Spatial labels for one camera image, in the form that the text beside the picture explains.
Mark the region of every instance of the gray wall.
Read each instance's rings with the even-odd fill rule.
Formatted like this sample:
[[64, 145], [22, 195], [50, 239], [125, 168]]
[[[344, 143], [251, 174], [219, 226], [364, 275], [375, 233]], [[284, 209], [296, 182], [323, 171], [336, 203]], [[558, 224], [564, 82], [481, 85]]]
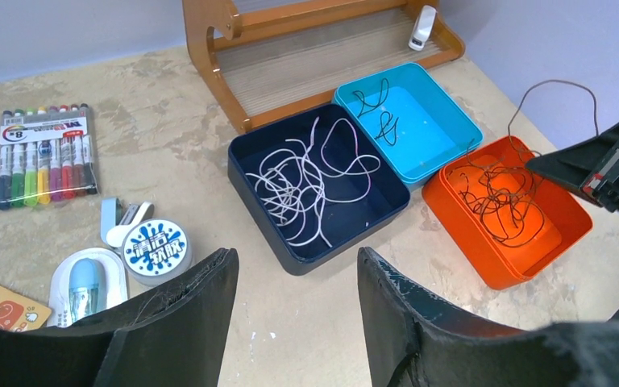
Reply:
[[[619, 121], [619, 2], [605, 0], [441, 0], [467, 54], [518, 104], [547, 78], [588, 86], [599, 126]], [[592, 99], [583, 90], [544, 85], [523, 111], [557, 148], [593, 136]]]
[[[237, 0], [258, 7], [264, 2]], [[0, 81], [166, 48], [185, 42], [181, 0], [4, 0]], [[590, 86], [602, 129], [619, 120], [619, 2], [442, 0], [467, 54], [514, 102], [552, 77]], [[594, 135], [592, 102], [578, 89], [546, 85], [525, 113], [557, 147]]]

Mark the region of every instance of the wooden rack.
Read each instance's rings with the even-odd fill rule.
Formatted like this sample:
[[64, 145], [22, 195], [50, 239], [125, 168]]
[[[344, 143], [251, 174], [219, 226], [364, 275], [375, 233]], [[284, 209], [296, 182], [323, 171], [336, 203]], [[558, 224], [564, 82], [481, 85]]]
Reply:
[[[282, 5], [259, 9], [270, 3]], [[424, 50], [407, 47], [421, 8], [438, 0], [183, 4], [191, 61], [241, 133], [327, 103], [342, 83], [406, 61], [430, 68], [464, 51], [439, 12]]]

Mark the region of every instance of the marker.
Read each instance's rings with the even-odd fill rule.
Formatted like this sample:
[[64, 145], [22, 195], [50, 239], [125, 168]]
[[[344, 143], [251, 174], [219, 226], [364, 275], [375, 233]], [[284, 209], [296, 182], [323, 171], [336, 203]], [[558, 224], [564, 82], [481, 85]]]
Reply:
[[[60, 113], [68, 111], [66, 105], [61, 105], [58, 110]], [[51, 140], [51, 174], [48, 177], [48, 191], [51, 193], [51, 199], [54, 202], [63, 200], [63, 175], [60, 170], [60, 140]]]
[[[41, 106], [37, 114], [46, 114], [46, 108]], [[27, 143], [25, 153], [25, 206], [33, 207], [39, 202], [37, 198], [36, 180], [37, 180], [37, 143]]]
[[[15, 109], [15, 117], [20, 117], [24, 114], [22, 109]], [[32, 115], [34, 112], [27, 110], [27, 115]], [[25, 145], [13, 145], [13, 176], [10, 181], [10, 205], [13, 207], [22, 207], [25, 196]]]
[[[89, 121], [89, 105], [82, 103], [81, 109], [85, 110], [87, 122]], [[82, 157], [84, 158], [84, 176], [86, 193], [89, 195], [98, 194], [98, 186], [96, 185], [96, 179], [93, 174], [93, 148], [91, 147], [91, 137], [89, 133], [81, 139], [82, 142]]]
[[60, 158], [62, 160], [61, 172], [63, 173], [60, 179], [63, 189], [63, 198], [72, 199], [75, 197], [75, 185], [73, 174], [73, 139], [63, 137], [60, 141]]
[[105, 271], [103, 265], [90, 258], [75, 262], [70, 270], [69, 299], [70, 317], [73, 323], [103, 310], [106, 295], [101, 288]]
[[[58, 108], [51, 106], [48, 113], [56, 113]], [[51, 142], [39, 141], [36, 143], [36, 153], [38, 168], [36, 173], [36, 193], [39, 195], [37, 201], [41, 204], [51, 202], [51, 191], [49, 189], [49, 170], [51, 169]]]
[[[71, 111], [79, 110], [79, 106], [70, 105]], [[77, 196], [86, 196], [86, 177], [84, 175], [84, 157], [82, 155], [82, 142], [81, 136], [75, 135], [73, 137], [73, 187], [75, 188], [75, 194]]]
[[[2, 117], [9, 119], [13, 117], [13, 112], [4, 110]], [[10, 183], [12, 180], [11, 170], [13, 168], [10, 158], [13, 156], [13, 147], [10, 145], [1, 146], [0, 153], [0, 210], [8, 210], [10, 208]]]

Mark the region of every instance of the green marker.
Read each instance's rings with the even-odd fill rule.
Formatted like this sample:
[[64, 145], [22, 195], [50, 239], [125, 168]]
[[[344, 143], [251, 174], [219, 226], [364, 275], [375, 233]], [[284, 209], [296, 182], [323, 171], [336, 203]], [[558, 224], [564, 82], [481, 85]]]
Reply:
[[[22, 109], [15, 109], [15, 117], [24, 114]], [[10, 205], [22, 207], [25, 196], [25, 145], [13, 145], [13, 177], [10, 181]]]

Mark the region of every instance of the table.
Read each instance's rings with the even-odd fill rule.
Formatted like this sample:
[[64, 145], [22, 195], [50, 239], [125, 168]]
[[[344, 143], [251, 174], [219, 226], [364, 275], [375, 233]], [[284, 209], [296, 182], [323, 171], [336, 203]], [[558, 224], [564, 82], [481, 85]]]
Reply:
[[[432, 75], [484, 131], [505, 135], [515, 106], [467, 58]], [[152, 201], [190, 235], [194, 256], [237, 248], [239, 287], [221, 386], [370, 384], [356, 282], [356, 249], [303, 277], [281, 268], [226, 177], [236, 136], [183, 47], [0, 84], [4, 109], [88, 103], [103, 197]], [[515, 133], [554, 147], [522, 115]], [[102, 247], [102, 196], [0, 212], [0, 284], [41, 302], [56, 266]], [[494, 291], [478, 277], [417, 191], [384, 230], [359, 243], [456, 305], [534, 329], [605, 320], [619, 307], [619, 215], [585, 205], [594, 229], [534, 280]], [[130, 281], [130, 294], [144, 291]]]

